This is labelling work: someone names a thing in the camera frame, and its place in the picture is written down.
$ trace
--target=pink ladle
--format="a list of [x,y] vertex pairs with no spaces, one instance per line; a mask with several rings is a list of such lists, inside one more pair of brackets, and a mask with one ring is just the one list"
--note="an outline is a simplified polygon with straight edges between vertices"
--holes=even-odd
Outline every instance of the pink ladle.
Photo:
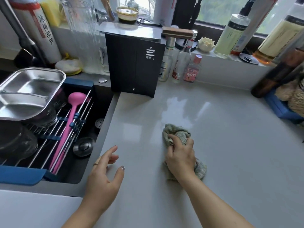
[[[81,105],[84,101],[85,101],[85,98],[86,98],[86,95],[84,93],[80,93],[80,92],[74,92],[74,93],[71,93],[67,99],[68,103],[70,103],[72,105],[72,108],[71,108],[71,111],[70,111],[70,114],[69,114],[69,118],[67,120],[67,125],[64,129],[64,132],[62,134],[62,137],[61,137],[61,140],[59,142],[59,145],[57,146],[57,149],[55,151],[55,154],[54,154],[54,157],[52,159],[52,162],[51,162],[51,165],[50,165],[50,168],[53,166],[61,148],[63,147],[64,145],[64,142],[66,141],[67,137],[69,136],[70,134],[70,131],[72,130],[72,128],[70,127],[70,124],[71,122],[73,121],[74,119],[74,115],[76,113],[76,109],[79,105]],[[62,158],[64,156],[64,152],[61,153],[56,165],[55,165],[55,168],[53,169],[52,173],[56,173],[57,172],[57,169],[59,168],[60,166],[60,163],[62,161]]]

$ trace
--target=cleaning cloth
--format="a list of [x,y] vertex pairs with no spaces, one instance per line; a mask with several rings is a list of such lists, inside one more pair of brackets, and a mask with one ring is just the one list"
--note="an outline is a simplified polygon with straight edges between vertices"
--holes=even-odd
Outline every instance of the cleaning cloth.
[[[166,124],[163,130],[163,137],[165,140],[166,147],[173,145],[173,140],[168,137],[168,134],[173,134],[177,136],[183,145],[186,145],[187,138],[191,137],[191,134],[188,130],[184,129],[181,126],[175,126],[173,124]],[[176,180],[173,174],[168,169],[167,164],[165,163],[165,172],[168,180]],[[199,159],[196,158],[196,163],[194,166],[194,173],[196,176],[202,180],[207,172],[207,166],[203,164]]]

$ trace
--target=sink drain cover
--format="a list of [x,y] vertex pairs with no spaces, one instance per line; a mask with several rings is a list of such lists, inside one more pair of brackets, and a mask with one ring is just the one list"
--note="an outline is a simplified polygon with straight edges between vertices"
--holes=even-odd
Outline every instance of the sink drain cover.
[[95,141],[93,138],[80,138],[73,147],[73,152],[78,157],[86,157],[93,151]]

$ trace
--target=stainless steel rack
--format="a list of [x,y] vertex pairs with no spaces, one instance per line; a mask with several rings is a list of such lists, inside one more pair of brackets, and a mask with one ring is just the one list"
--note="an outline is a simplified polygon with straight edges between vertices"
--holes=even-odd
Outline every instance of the stainless steel rack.
[[[60,150],[58,156],[56,157],[56,160],[54,164],[50,167],[48,166],[51,160],[51,157],[54,155],[56,147],[59,143],[59,140],[61,139],[61,136],[63,134],[63,131],[66,126],[69,126],[66,124],[67,117],[70,113],[70,108],[68,106],[63,107],[62,109],[59,109],[57,112],[57,118],[59,119],[53,126],[49,128],[39,128],[34,125],[26,125],[26,127],[32,131],[37,137],[38,137],[38,148],[36,152],[29,158],[26,158],[24,160],[0,160],[1,165],[10,165],[10,166],[18,166],[18,167],[27,167],[27,168],[39,168],[39,169],[47,169],[52,172],[54,169],[56,163],[59,160],[59,157],[62,153],[63,159],[60,163],[60,166],[55,174],[57,174],[60,170],[60,167],[62,166],[63,161],[65,160],[65,157],[67,155],[67,152],[69,151],[72,144],[77,140],[80,131],[83,127],[83,125],[86,123],[86,119],[90,113],[90,110],[93,106],[93,100],[90,98],[91,91],[88,92],[86,95],[86,99],[82,103],[82,105],[79,107],[77,111],[78,119],[74,119],[73,123],[74,126],[65,141],[63,148]],[[46,146],[52,142],[51,147],[46,149]]]

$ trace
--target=kitchen countertop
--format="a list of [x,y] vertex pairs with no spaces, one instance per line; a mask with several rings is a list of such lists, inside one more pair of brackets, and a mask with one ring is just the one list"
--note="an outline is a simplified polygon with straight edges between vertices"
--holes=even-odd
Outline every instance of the kitchen countertop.
[[[249,91],[158,83],[154,98],[121,93],[101,154],[118,145],[116,200],[95,227],[200,227],[188,196],[162,170],[165,123],[189,129],[203,182],[256,227],[304,226],[304,133]],[[3,227],[59,228],[81,198],[0,191]]]

